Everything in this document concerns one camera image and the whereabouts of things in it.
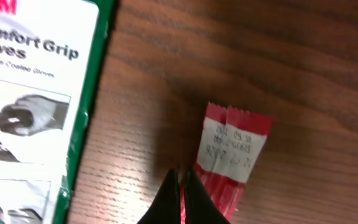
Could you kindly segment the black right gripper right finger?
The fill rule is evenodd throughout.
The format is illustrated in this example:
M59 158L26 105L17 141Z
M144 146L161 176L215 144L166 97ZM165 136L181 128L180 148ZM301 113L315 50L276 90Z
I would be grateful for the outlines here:
M230 224L211 200L195 170L189 168L185 177L185 223Z

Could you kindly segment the red white snack packet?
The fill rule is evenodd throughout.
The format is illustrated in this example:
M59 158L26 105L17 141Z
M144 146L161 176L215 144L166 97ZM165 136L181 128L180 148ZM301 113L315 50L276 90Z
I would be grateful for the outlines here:
M207 106L193 169L226 220L234 214L272 125L271 118L257 113Z

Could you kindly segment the green white barcode packet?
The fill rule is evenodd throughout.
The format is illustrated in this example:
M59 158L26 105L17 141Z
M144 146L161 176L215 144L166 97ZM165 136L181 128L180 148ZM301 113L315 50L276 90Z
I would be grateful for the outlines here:
M62 223L113 1L0 0L0 223Z

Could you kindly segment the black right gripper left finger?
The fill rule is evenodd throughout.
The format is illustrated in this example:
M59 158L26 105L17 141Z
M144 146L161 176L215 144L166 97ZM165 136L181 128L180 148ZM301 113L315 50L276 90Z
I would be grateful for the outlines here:
M170 169L152 204L138 224L180 224L180 185L178 173Z

